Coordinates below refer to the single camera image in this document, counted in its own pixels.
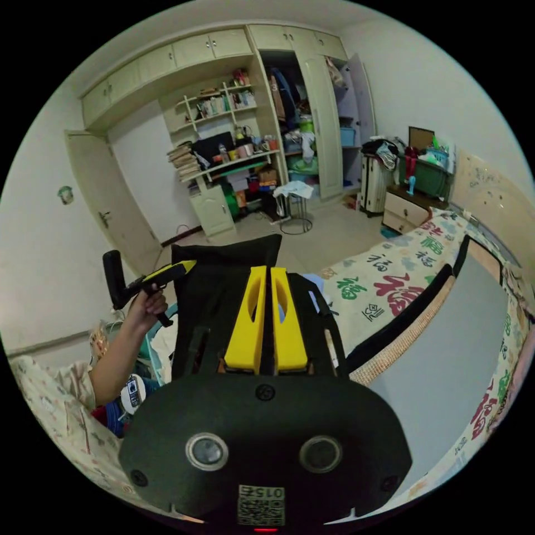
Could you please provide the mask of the person's left hand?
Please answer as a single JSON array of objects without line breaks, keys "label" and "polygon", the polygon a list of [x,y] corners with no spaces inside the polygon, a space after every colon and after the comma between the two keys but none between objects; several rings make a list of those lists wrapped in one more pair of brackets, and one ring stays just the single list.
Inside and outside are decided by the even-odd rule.
[{"label": "person's left hand", "polygon": [[155,284],[150,290],[142,290],[132,301],[124,325],[127,330],[145,335],[158,321],[158,316],[166,314],[168,304],[163,291]]}]

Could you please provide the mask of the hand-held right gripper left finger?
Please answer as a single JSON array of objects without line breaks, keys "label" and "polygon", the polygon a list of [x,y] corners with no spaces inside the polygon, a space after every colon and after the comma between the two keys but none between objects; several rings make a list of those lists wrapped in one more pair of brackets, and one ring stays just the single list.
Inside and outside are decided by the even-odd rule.
[{"label": "hand-held right gripper left finger", "polygon": [[255,266],[250,269],[224,357],[227,370],[260,370],[265,304],[266,267]]}]

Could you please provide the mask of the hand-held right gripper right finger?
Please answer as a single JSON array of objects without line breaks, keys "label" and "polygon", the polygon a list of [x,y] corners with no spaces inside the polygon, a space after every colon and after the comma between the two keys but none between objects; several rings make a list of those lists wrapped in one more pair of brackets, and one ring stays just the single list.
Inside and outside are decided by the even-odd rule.
[{"label": "hand-held right gripper right finger", "polygon": [[277,372],[305,372],[308,356],[288,273],[284,268],[272,267],[270,279],[275,369]]}]

